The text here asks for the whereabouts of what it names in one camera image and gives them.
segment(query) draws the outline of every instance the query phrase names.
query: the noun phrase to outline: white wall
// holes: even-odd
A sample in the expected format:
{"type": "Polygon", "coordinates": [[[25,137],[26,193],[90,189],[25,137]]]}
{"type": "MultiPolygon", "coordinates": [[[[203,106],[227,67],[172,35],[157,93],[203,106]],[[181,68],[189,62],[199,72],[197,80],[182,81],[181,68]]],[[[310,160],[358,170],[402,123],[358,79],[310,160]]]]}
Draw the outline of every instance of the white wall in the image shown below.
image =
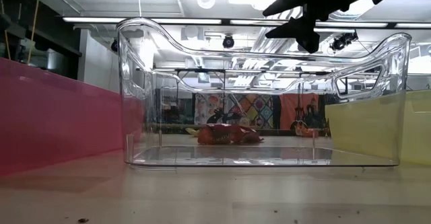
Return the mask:
{"type": "Polygon", "coordinates": [[[118,56],[93,39],[89,30],[81,31],[78,80],[119,93],[118,56]]]}

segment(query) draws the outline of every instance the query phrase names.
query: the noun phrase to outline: patterned fabric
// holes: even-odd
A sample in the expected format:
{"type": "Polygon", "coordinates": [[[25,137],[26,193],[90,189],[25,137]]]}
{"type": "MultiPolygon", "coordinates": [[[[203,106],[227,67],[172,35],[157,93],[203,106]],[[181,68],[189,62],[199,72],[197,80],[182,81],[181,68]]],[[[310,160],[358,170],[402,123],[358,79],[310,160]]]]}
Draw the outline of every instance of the patterned fabric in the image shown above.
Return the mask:
{"type": "Polygon", "coordinates": [[[273,128],[273,104],[271,96],[234,94],[233,97],[235,97],[239,102],[240,107],[244,112],[244,117],[246,116],[247,118],[247,120],[242,120],[243,122],[248,123],[247,126],[256,126],[260,129],[273,128]]]}
{"type": "Polygon", "coordinates": [[[216,118],[215,123],[222,123],[222,118],[215,116],[220,108],[223,108],[223,94],[196,94],[195,124],[207,124],[211,117],[216,118]]]}
{"type": "MultiPolygon", "coordinates": [[[[223,108],[223,94],[196,94],[195,124],[207,124],[208,120],[216,119],[223,123],[217,110],[223,108]]],[[[260,129],[273,128],[273,102],[271,96],[257,94],[226,94],[224,116],[235,114],[238,117],[227,120],[228,124],[255,126],[260,129]]]]}

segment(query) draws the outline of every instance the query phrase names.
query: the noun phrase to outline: floor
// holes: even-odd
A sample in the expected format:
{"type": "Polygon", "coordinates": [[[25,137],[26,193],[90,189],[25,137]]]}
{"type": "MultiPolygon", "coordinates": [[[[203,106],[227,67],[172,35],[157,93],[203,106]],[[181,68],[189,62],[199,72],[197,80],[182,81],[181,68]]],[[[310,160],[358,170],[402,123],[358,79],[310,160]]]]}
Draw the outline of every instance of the floor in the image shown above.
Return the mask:
{"type": "Polygon", "coordinates": [[[120,151],[0,178],[2,223],[429,223],[431,168],[139,170],[120,151]]]}

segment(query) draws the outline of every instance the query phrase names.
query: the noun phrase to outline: clear plastic bin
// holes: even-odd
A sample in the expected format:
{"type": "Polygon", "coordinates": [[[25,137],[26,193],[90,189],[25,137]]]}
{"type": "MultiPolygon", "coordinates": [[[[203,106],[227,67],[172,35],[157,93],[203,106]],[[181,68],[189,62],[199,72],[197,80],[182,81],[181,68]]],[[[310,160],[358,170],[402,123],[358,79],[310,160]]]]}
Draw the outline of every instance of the clear plastic bin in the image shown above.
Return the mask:
{"type": "Polygon", "coordinates": [[[145,18],[117,30],[127,163],[399,164],[408,34],[347,59],[191,50],[145,18]]]}

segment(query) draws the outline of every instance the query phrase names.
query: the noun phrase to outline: orange fabric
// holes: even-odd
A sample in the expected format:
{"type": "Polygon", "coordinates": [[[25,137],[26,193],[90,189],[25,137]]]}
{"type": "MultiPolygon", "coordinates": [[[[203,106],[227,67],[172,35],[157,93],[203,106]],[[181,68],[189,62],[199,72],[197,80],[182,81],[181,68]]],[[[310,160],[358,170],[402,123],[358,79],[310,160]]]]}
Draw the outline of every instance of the orange fabric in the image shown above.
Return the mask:
{"type": "MultiPolygon", "coordinates": [[[[311,104],[312,100],[316,108],[319,108],[319,95],[317,94],[300,94],[300,118],[304,116],[307,111],[307,105],[311,104]]],[[[280,129],[290,130],[290,125],[296,120],[296,110],[298,107],[298,94],[284,94],[280,96],[281,101],[281,117],[280,129]]]]}

